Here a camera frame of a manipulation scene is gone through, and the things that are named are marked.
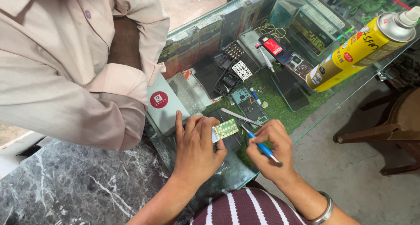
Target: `green grass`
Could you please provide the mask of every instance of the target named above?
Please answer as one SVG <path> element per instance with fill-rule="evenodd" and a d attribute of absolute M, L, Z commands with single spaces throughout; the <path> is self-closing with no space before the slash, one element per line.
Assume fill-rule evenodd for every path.
<path fill-rule="evenodd" d="M 274 65 L 274 69 L 276 71 L 281 70 L 281 68 L 277 65 Z M 281 96 L 275 91 L 275 89 L 271 86 L 270 83 L 267 82 L 267 79 L 271 76 L 271 71 L 268 68 L 265 68 L 257 73 L 257 79 L 252 84 L 252 87 L 258 90 L 258 87 L 265 87 L 263 92 L 264 94 L 257 93 L 257 96 L 261 100 L 261 102 L 266 101 L 268 102 L 268 107 L 265 109 L 265 112 L 268 115 L 268 118 L 271 119 L 279 119 L 283 125 L 286 127 L 287 133 L 291 134 L 297 127 L 299 127 L 307 117 L 309 117 L 315 110 L 317 110 L 322 104 L 324 104 L 331 96 L 333 95 L 332 90 L 327 90 L 324 92 L 318 92 L 311 96 L 307 96 L 309 99 L 309 105 L 304 107 L 301 110 L 296 112 L 292 112 L 290 108 L 287 106 L 286 102 L 283 100 Z M 202 113 L 206 116 L 208 113 L 218 109 L 218 108 L 225 108 L 237 114 L 243 116 L 243 113 L 236 105 L 230 105 L 229 99 L 223 97 L 222 101 L 219 101 L 215 104 L 212 104 L 207 107 Z M 248 156 L 245 153 L 246 150 L 246 142 L 245 142 L 245 134 L 243 131 L 239 130 L 239 134 L 242 136 L 242 147 L 237 152 L 237 155 L 242 162 L 247 165 L 248 167 L 254 167 L 252 161 L 249 160 Z M 265 143 L 267 147 L 271 148 L 269 142 Z"/>

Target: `wrist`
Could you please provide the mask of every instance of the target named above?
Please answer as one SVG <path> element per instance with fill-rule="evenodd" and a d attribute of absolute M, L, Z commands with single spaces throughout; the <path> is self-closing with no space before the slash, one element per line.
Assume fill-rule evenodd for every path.
<path fill-rule="evenodd" d="M 199 186 L 196 186 L 195 183 L 191 183 L 189 180 L 174 174 L 172 174 L 168 179 L 166 185 L 185 191 L 187 195 L 191 195 L 191 197 L 195 195 L 199 188 Z"/>
<path fill-rule="evenodd" d="M 303 179 L 300 177 L 300 175 L 293 171 L 293 173 L 286 177 L 280 177 L 273 180 L 273 183 L 277 186 L 277 188 L 279 188 L 279 190 L 283 190 L 288 187 L 294 187 L 302 181 Z"/>

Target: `red circle logo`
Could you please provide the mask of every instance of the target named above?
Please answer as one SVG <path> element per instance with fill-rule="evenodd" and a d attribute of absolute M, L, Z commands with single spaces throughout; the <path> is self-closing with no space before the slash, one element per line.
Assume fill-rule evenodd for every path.
<path fill-rule="evenodd" d="M 346 59 L 348 62 L 353 61 L 353 57 L 349 53 L 344 53 L 344 59 Z"/>
<path fill-rule="evenodd" d="M 156 91 L 150 97 L 150 105 L 154 108 L 161 109 L 168 104 L 168 95 L 162 91 Z"/>

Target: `shirt sleeve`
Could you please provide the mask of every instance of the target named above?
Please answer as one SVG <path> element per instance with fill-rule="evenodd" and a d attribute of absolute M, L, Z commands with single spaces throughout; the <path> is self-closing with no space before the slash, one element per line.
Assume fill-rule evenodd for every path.
<path fill-rule="evenodd" d="M 8 53 L 0 55 L 2 122 L 108 150 L 127 150 L 140 142 L 146 112 L 141 101 L 114 93 L 97 93 L 97 99 L 45 64 L 4 54 Z M 138 86 L 145 96 L 134 91 L 134 97 L 147 101 L 145 83 Z"/>
<path fill-rule="evenodd" d="M 162 9 L 160 0 L 118 0 L 126 9 L 127 17 L 137 23 L 140 32 L 139 52 L 147 85 L 153 86 L 165 64 L 157 63 L 166 43 L 170 19 Z"/>

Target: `yellow spray can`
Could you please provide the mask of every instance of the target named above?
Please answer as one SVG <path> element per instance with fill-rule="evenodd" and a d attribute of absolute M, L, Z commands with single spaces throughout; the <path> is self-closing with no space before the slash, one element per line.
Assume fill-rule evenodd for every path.
<path fill-rule="evenodd" d="M 306 76 L 307 84 L 324 91 L 347 77 L 381 60 L 414 39 L 420 7 L 410 11 L 386 12 L 375 17 L 336 49 Z"/>

